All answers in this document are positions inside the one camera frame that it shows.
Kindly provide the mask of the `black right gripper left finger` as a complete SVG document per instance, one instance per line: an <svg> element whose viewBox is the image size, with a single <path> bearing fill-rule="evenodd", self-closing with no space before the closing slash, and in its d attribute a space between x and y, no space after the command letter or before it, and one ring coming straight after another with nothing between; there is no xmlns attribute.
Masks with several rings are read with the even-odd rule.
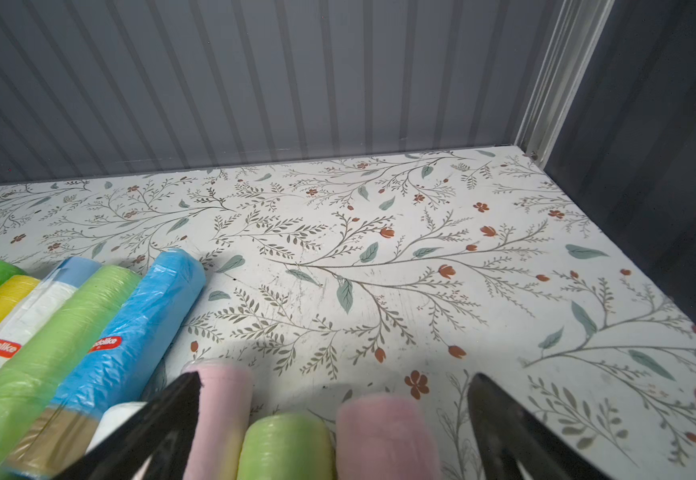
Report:
<svg viewBox="0 0 696 480"><path fill-rule="evenodd" d="M180 375L58 479L181 479L199 419L200 375Z"/></svg>

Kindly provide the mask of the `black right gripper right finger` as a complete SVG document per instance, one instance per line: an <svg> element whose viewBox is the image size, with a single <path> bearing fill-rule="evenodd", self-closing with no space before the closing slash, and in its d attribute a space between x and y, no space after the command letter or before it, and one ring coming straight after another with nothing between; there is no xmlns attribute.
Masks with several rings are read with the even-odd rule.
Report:
<svg viewBox="0 0 696 480"><path fill-rule="evenodd" d="M469 416L487 479L605 479L491 378L468 388Z"/></svg>

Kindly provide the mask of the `pale green trash bag roll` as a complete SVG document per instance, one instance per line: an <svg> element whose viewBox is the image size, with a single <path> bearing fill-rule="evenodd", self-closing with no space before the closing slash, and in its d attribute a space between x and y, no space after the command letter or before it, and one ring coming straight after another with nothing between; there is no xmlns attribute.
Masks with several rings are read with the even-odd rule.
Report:
<svg viewBox="0 0 696 480"><path fill-rule="evenodd" d="M237 479L335 479L331 432L298 413L264 417L246 431Z"/></svg>

